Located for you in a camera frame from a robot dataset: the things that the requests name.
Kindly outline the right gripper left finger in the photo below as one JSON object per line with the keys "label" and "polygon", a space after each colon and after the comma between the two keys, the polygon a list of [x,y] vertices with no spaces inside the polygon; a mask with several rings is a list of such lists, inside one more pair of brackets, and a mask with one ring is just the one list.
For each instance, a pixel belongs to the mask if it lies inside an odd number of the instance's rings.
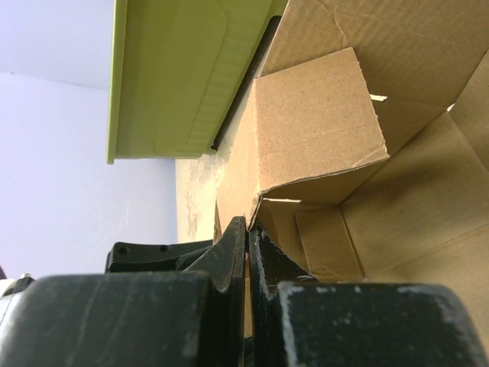
{"label": "right gripper left finger", "polygon": [[245,220],[169,271],[41,278],[1,328],[3,366],[240,366]]}

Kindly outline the brown cardboard box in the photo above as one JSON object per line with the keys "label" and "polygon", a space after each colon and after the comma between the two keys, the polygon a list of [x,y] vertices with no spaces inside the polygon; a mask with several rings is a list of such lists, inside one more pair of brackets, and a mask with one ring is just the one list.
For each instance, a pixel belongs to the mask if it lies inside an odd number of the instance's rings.
{"label": "brown cardboard box", "polygon": [[437,283],[488,337],[488,3],[290,1],[215,224],[327,282]]}

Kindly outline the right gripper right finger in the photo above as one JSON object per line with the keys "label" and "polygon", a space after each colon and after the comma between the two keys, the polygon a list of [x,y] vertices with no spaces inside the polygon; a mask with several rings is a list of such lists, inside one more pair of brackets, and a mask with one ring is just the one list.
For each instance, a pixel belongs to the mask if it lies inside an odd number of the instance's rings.
{"label": "right gripper right finger", "polygon": [[438,284],[322,283],[248,233],[256,366],[486,366],[459,298]]}

